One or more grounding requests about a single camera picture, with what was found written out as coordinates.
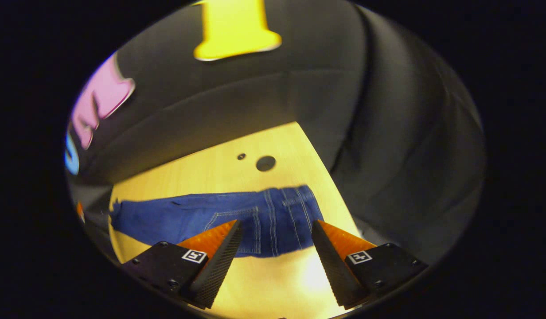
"light wood surface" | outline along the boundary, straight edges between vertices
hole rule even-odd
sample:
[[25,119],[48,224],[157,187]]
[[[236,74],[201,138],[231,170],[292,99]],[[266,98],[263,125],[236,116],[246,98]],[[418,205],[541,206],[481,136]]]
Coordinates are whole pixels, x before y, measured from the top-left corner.
[[[245,153],[243,160],[237,156]],[[262,156],[273,156],[273,169],[258,171]],[[253,133],[161,165],[113,187],[110,204],[173,196],[261,191],[307,184],[324,220],[351,234],[358,229],[330,174],[296,123]],[[121,263],[150,246],[109,226]],[[339,307],[314,247],[271,258],[234,258],[212,309],[227,318],[326,319],[348,312]]]

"blue denim jeans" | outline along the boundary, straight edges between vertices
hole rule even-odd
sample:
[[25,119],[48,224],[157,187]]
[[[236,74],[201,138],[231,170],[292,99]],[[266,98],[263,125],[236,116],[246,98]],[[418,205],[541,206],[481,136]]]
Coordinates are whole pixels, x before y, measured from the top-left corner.
[[308,186],[124,201],[109,214],[115,230],[148,245],[178,244],[237,219],[243,237],[236,257],[274,257],[310,247],[312,223],[324,220]]

